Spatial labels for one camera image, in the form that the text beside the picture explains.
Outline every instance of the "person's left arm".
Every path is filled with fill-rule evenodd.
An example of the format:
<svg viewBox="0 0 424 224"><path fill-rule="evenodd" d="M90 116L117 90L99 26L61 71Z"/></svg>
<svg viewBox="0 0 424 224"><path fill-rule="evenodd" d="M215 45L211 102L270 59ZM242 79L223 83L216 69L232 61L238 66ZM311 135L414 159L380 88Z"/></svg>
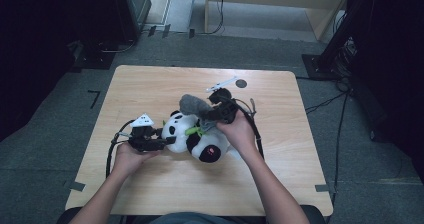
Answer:
<svg viewBox="0 0 424 224"><path fill-rule="evenodd" d="M126 142L119 145L116 150L115 164L112 172L96 194L94 194L70 223L106 223L116 196L125 180L144 161L157 156L159 153L159 151L140 153Z"/></svg>

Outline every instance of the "person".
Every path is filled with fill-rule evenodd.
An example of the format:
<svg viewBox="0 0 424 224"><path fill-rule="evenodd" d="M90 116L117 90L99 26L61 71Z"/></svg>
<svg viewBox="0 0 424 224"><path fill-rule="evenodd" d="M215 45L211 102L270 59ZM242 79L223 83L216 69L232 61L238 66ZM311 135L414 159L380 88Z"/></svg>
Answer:
<svg viewBox="0 0 424 224"><path fill-rule="evenodd" d="M228 141L247 164L259 192L268 223L309 223L301 206L273 174L256 149L253 130L244 114L238 111L231 124L218 122L217 128L226 135ZM140 153L128 143L119 145L111 174L70 223L106 223L124 181L145 161L159 154L159 151ZM218 217L195 213L184 213L184 218L178 218L178 214L165 215L152 223L163 223L161 221L166 219L187 220L190 214L197 221L195 223L231 223Z"/></svg>

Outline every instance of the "person's right arm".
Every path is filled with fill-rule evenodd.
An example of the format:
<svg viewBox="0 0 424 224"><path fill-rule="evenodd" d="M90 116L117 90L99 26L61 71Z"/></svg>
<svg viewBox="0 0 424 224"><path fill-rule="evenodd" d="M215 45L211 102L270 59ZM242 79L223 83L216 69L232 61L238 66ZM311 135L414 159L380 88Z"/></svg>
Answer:
<svg viewBox="0 0 424 224"><path fill-rule="evenodd" d="M238 111L233 123L217 123L217 127L249 167L269 223L309 223L297 201L259 154L252 128L243 113Z"/></svg>

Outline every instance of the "stand base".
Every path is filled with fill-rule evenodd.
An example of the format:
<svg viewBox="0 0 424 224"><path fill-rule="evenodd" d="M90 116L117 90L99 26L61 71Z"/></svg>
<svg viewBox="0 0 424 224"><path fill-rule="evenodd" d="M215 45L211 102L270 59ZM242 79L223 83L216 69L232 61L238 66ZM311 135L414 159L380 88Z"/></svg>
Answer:
<svg viewBox="0 0 424 224"><path fill-rule="evenodd" d="M303 64L305 65L308 76L315 80L337 80L340 76L333 73L330 69L320 69L317 65L319 55L302 54Z"/></svg>
<svg viewBox="0 0 424 224"><path fill-rule="evenodd" d="M100 52L95 55L87 55L83 49L74 63L71 72L81 72L81 69L109 70L115 58L113 52Z"/></svg>

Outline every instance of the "person's left hand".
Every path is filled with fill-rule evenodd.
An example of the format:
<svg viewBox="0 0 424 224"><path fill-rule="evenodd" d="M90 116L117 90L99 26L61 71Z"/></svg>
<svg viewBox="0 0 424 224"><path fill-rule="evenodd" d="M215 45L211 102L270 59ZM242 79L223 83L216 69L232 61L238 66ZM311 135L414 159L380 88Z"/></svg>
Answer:
<svg viewBox="0 0 424 224"><path fill-rule="evenodd" d="M139 152L128 142L118 146L112 173L120 173L125 177L133 174L146 160L160 154L160 151Z"/></svg>

